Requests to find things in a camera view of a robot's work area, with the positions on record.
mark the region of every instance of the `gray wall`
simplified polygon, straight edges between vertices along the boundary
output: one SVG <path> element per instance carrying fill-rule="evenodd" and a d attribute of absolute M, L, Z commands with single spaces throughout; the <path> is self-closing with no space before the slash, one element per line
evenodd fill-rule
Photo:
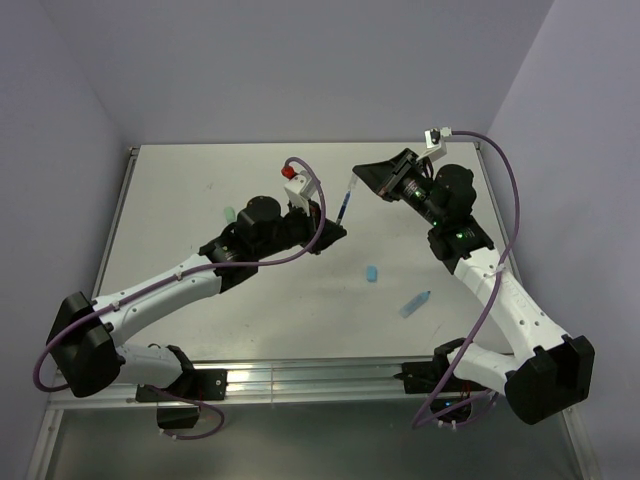
<path fill-rule="evenodd" d="M 42 0 L 132 142 L 486 130 L 552 0 Z"/>
<path fill-rule="evenodd" d="M 595 345 L 582 412 L 616 480 L 640 477 L 639 21 L 637 0 L 557 0 L 490 129 L 522 188 L 525 285 Z"/>
<path fill-rule="evenodd" d="M 125 150 L 40 4 L 2 2 L 0 45 L 0 478 L 13 479 L 46 401 L 31 368 L 60 300 L 90 292 Z"/>

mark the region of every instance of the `green object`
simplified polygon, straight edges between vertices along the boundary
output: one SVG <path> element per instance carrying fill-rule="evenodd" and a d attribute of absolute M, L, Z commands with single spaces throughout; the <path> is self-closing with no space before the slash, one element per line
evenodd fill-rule
<path fill-rule="evenodd" d="M 227 219 L 227 225 L 236 221 L 236 211 L 233 207 L 224 208 L 224 218 Z"/>

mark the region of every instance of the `white table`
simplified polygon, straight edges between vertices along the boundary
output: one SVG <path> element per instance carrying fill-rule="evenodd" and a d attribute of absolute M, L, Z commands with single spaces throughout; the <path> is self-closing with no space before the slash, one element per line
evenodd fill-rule
<path fill-rule="evenodd" d="M 388 160 L 421 144 L 256 144 L 141 147 L 132 170 L 101 293 L 136 284 L 180 263 L 225 226 L 223 209 L 239 211 L 256 195 L 286 209 L 286 158 L 306 160 L 322 181 L 335 219 L 353 165 Z M 489 186 L 473 143 L 449 145 L 438 163 L 458 163 L 475 175 L 478 223 L 504 248 Z M 476 298 L 435 259 L 428 224 L 408 205 L 389 204 L 361 182 L 344 226 L 348 236 L 319 257 L 262 268 L 240 286 L 177 311 L 132 341 L 180 346 L 193 360 L 294 359 L 429 355 L 464 337 L 480 314 Z M 281 256 L 290 255 L 293 251 Z M 378 282 L 367 283 L 367 265 Z M 411 317 L 398 309 L 423 290 L 431 298 Z M 487 322 L 477 342 L 508 352 Z"/>

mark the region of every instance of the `gray floor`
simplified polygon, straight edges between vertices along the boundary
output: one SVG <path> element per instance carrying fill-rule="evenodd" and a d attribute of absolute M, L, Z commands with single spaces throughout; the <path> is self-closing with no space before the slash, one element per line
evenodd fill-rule
<path fill-rule="evenodd" d="M 159 437 L 153 410 L 68 411 L 47 478 L 580 478 L 558 415 L 530 427 L 503 401 L 457 433 L 414 432 L 408 424 L 418 405 L 227 407 L 226 428 L 195 442 Z"/>

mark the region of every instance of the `white arm segment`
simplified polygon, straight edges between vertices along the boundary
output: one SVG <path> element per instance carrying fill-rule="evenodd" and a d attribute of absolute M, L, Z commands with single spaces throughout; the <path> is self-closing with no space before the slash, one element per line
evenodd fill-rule
<path fill-rule="evenodd" d="M 500 255 L 497 250 L 482 248 L 471 253 L 468 259 L 461 259 L 454 275 L 458 277 L 483 305 L 487 304 L 495 285 L 496 266 Z M 462 357 L 454 374 L 456 377 L 473 380 L 493 390 L 504 393 L 504 374 L 517 370 L 526 360 L 535 356 L 534 348 L 545 350 L 561 345 L 567 332 L 551 320 L 533 301 L 508 270 L 502 272 L 502 283 L 491 309 L 491 317 L 513 348 L 513 357 L 499 355 L 472 344 Z M 459 349 L 447 358 L 451 362 Z M 498 388 L 495 375 L 502 376 Z"/>
<path fill-rule="evenodd" d="M 125 359 L 113 383 L 154 385 L 166 388 L 182 375 L 180 360 L 167 347 L 124 345 L 116 349 Z"/>
<path fill-rule="evenodd" d="M 172 268 L 156 277 L 150 278 L 134 287 L 120 292 L 103 295 L 95 299 L 96 310 L 135 293 L 159 280 L 176 276 L 176 281 L 158 290 L 148 293 L 118 310 L 100 316 L 102 323 L 111 323 L 113 331 L 111 337 L 116 347 L 124 344 L 129 338 L 156 320 L 188 305 L 220 292 L 222 279 L 217 277 L 214 269 L 182 277 L 182 272 L 193 267 L 209 265 L 211 261 L 200 255 L 192 255 L 179 266 Z"/>

